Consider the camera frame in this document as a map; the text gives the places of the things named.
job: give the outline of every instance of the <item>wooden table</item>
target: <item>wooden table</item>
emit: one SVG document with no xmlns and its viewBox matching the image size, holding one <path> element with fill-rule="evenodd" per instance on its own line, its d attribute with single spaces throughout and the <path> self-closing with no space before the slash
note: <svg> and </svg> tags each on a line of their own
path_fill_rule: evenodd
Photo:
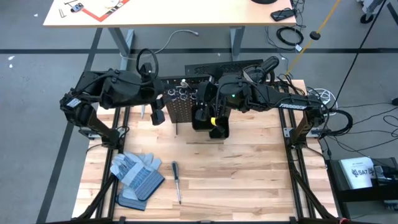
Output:
<svg viewBox="0 0 398 224">
<path fill-rule="evenodd" d="M 63 10 L 67 16 L 61 18 L 58 9 L 64 2 L 67 1 L 54 0 L 44 26 L 106 27 L 126 57 L 130 55 L 134 31 L 129 31 L 127 36 L 130 38 L 126 44 L 119 27 L 238 26 L 231 28 L 233 59 L 238 60 L 245 26 L 293 26 L 296 23 L 294 17 L 279 22 L 271 18 L 274 11 L 291 8 L 289 0 L 278 0 L 268 5 L 250 0 L 130 0 L 103 22 L 84 12 L 67 10 Z"/>
<path fill-rule="evenodd" d="M 303 80 L 294 85 L 305 90 Z M 195 132 L 190 123 L 175 125 L 168 120 L 153 126 L 150 110 L 141 119 L 141 107 L 131 108 L 124 150 L 154 153 L 162 160 L 159 172 L 166 181 L 149 199 L 146 211 L 116 205 L 114 218 L 141 221 L 288 221 L 295 216 L 292 184 L 287 167 L 284 139 L 277 109 L 242 114 L 232 111 L 230 137 L 210 141 L 208 133 Z M 98 110 L 98 117 L 111 127 L 113 110 Z M 302 112 L 295 112 L 296 120 Z M 308 146 L 319 150 L 315 139 Z M 101 186 L 107 149 L 96 147 L 88 154 L 81 177 L 73 216 L 80 215 L 91 203 Z M 303 149 L 310 187 L 319 201 L 337 216 L 335 202 L 326 173 L 325 162 L 318 154 Z M 182 204 L 178 204 L 172 161 L 180 166 Z M 305 197 L 302 207 L 308 216 Z M 106 196 L 107 214 L 110 191 Z"/>
</svg>

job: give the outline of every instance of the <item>screwdriver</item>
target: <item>screwdriver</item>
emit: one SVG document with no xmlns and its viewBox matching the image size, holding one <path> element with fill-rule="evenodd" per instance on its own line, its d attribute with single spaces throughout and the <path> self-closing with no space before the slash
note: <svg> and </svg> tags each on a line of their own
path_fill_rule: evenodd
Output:
<svg viewBox="0 0 398 224">
<path fill-rule="evenodd" d="M 175 161 L 172 162 L 172 168 L 173 168 L 173 173 L 174 173 L 175 185 L 177 186 L 178 202 L 180 202 L 180 205 L 181 205 L 180 186 L 178 184 L 180 182 L 180 180 L 178 179 L 178 165 L 177 165 L 177 162 L 175 162 Z"/>
</svg>

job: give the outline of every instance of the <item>yellow tag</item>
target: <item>yellow tag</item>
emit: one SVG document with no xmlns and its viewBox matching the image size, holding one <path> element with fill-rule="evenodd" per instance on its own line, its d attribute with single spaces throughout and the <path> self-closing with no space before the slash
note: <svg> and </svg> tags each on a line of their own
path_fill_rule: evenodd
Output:
<svg viewBox="0 0 398 224">
<path fill-rule="evenodd" d="M 212 124 L 212 125 L 217 126 L 217 125 L 216 125 L 216 118 L 211 118 L 210 121 L 211 121 L 211 124 Z"/>
</svg>

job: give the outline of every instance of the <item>pegboard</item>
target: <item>pegboard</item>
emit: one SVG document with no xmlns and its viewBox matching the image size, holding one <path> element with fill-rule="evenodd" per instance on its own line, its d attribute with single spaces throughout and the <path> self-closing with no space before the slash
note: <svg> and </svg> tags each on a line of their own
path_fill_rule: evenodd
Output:
<svg viewBox="0 0 398 224">
<path fill-rule="evenodd" d="M 171 97 L 171 101 L 166 104 L 166 108 L 173 124 L 190 123 L 192 121 L 191 107 L 196 104 L 195 93 L 197 89 L 178 87 L 182 79 L 183 77 L 165 80 L 169 84 L 177 86 L 164 92 L 164 95 Z M 208 80 L 208 77 L 188 78 L 185 79 L 185 82 L 190 86 L 195 86 L 205 80 Z"/>
<path fill-rule="evenodd" d="M 186 65 L 185 75 L 186 76 L 198 76 L 207 75 L 215 67 L 220 68 L 224 73 L 241 73 L 243 68 L 249 65 L 260 65 L 263 62 L 262 59 L 259 60 L 245 60 L 238 62 L 222 62 L 222 63 L 206 63 L 199 65 Z"/>
</svg>

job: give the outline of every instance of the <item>gray and white glove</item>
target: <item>gray and white glove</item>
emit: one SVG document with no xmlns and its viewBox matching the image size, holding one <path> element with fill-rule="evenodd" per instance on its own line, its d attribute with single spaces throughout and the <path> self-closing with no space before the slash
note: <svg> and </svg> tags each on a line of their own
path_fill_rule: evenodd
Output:
<svg viewBox="0 0 398 224">
<path fill-rule="evenodd" d="M 140 201 L 147 200 L 164 181 L 164 177 L 156 169 L 145 165 L 139 157 L 130 152 L 115 156 L 111 172 L 123 184 L 132 188 Z"/>
<path fill-rule="evenodd" d="M 146 155 L 139 155 L 138 158 L 141 159 L 145 165 L 157 170 L 161 165 L 162 161 L 160 159 L 153 159 L 153 154 L 146 154 Z M 133 208 L 137 210 L 144 211 L 147 206 L 146 201 L 140 201 L 137 198 L 136 193 L 134 190 L 127 185 L 123 185 L 123 189 L 120 194 L 116 197 L 116 202 L 123 207 Z"/>
</svg>

